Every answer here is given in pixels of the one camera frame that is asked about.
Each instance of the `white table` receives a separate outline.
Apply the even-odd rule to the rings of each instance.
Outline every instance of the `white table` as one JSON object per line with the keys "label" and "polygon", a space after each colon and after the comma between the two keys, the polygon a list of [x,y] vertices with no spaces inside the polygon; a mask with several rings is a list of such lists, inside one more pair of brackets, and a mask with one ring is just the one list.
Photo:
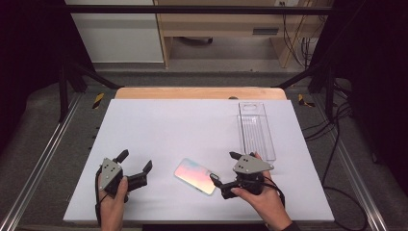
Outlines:
{"label": "white table", "polygon": [[276,153],[272,178],[286,196],[293,220],[332,221],[318,175],[289,100],[114,99],[106,112],[64,220],[96,222],[94,176],[103,158],[128,149],[124,174],[152,160],[148,185],[130,194],[125,220],[139,223],[261,222],[240,198],[208,196],[177,179],[185,157],[216,172],[223,183],[236,177],[229,151],[240,151],[238,103],[263,102]]}

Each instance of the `iridescent phone case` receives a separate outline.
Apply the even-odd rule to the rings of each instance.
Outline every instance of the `iridescent phone case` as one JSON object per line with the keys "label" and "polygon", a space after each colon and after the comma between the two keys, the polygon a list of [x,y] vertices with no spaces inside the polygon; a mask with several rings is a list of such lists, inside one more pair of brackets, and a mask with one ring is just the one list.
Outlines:
{"label": "iridescent phone case", "polygon": [[216,188],[210,178],[212,172],[200,164],[185,158],[174,171],[174,175],[199,191],[211,195]]}

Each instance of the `metal bar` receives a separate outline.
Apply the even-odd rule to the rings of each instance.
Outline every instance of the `metal bar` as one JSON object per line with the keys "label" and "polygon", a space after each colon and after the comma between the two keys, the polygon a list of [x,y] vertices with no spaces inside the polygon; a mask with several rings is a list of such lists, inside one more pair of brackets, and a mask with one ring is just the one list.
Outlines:
{"label": "metal bar", "polygon": [[42,175],[44,174],[49,162],[51,161],[51,158],[53,157],[61,138],[63,137],[66,127],[68,126],[75,113],[81,96],[82,93],[75,93],[74,98],[71,101],[68,114],[66,115],[64,121],[59,123],[57,128],[55,129],[54,134],[52,135],[50,141],[39,157],[36,166],[34,167],[30,177],[28,178],[26,184],[20,192],[17,200],[9,210],[6,217],[1,222],[0,230],[13,231],[17,226],[25,209],[27,208],[28,203],[30,202],[34,192],[36,191]]}
{"label": "metal bar", "polygon": [[[312,94],[312,96],[320,110],[321,115],[325,117],[325,112],[323,109],[323,100],[321,99],[321,95]],[[337,129],[334,128],[330,132],[330,135],[334,142],[337,137]],[[384,219],[382,218],[380,212],[378,211],[377,206],[375,205],[375,202],[371,197],[369,189],[364,183],[364,180],[361,177],[359,171],[357,170],[357,167],[354,165],[353,161],[348,155],[347,149],[345,148],[345,145],[341,138],[339,138],[337,150],[339,151],[339,157],[345,169],[345,173],[348,176],[348,180],[350,181],[351,187],[356,193],[357,199],[359,200],[361,206],[366,211],[366,214],[369,218],[369,224],[371,226],[371,229],[373,231],[387,231],[388,228],[384,222]]]}
{"label": "metal bar", "polygon": [[239,7],[239,6],[145,6],[145,5],[44,5],[53,11],[69,13],[209,13],[209,14],[286,14],[332,15],[345,13],[331,7]]}

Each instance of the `person's left hand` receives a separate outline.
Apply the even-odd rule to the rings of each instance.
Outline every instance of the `person's left hand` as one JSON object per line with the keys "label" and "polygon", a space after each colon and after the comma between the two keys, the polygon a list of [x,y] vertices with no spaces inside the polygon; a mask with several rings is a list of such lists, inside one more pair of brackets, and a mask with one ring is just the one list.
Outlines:
{"label": "person's left hand", "polygon": [[115,198],[107,195],[105,191],[99,191],[99,199],[102,200],[100,205],[102,231],[119,231],[122,229],[124,200],[127,190],[128,180],[127,177],[124,176],[117,188]]}

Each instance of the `person's right hand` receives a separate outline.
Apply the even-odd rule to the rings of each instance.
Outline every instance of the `person's right hand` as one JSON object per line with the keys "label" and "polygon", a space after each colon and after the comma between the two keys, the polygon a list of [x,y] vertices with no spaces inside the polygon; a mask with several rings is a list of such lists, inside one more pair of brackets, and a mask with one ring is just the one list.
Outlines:
{"label": "person's right hand", "polygon": [[[261,159],[258,153],[255,153],[255,157]],[[271,179],[268,170],[264,171],[263,174]],[[273,230],[283,230],[292,223],[275,189],[264,187],[259,195],[241,188],[231,189],[231,192],[248,202]]]}

